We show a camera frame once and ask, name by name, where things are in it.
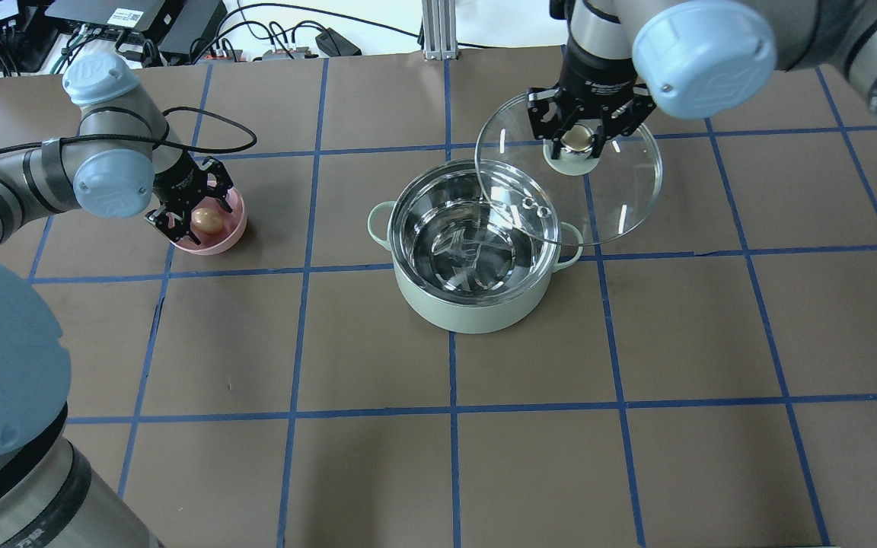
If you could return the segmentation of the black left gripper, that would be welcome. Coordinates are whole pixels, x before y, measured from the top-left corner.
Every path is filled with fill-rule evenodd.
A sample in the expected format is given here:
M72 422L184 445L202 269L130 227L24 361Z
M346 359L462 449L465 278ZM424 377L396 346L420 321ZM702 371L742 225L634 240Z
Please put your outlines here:
M197 244L192 232L192 211L202 199L210 197L210 208L219 218L232 218L232 205L225 198L234 187L222 161L209 157L197 164L191 156L181 154L177 162L163 173L156 174L153 192L159 205L146 212L146 221L153 228L164 229L164 236L173 244Z

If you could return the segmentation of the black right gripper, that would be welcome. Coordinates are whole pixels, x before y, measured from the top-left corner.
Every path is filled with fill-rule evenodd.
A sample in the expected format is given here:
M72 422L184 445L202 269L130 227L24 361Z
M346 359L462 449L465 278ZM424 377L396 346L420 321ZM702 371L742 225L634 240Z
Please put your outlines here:
M630 58L600 58L568 46L557 83L527 90L527 117L534 138L544 140L545 158L558 161L567 154L565 135L578 122L596 121L594 160L609 142L633 134L655 110L655 98L637 77Z

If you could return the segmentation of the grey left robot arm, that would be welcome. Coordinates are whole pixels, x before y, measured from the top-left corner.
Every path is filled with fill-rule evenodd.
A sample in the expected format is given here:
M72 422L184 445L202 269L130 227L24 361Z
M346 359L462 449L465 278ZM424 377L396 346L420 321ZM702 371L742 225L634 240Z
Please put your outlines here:
M194 254L230 249L246 205L225 167L192 159L167 114L115 53L78 59L62 77L77 134L0 151L0 246L28 222L84 209L144 215ZM67 437L71 360L62 327L0 264L0 547L159 547Z

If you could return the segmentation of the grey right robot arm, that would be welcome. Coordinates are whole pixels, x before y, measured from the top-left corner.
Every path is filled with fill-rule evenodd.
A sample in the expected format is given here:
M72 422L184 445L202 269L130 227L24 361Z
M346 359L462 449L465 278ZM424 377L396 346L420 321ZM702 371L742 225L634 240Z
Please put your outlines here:
M560 156L599 156L655 109L710 118L755 96L774 72L834 67L877 121L877 1L553 1L567 50L560 79L527 94L534 138Z

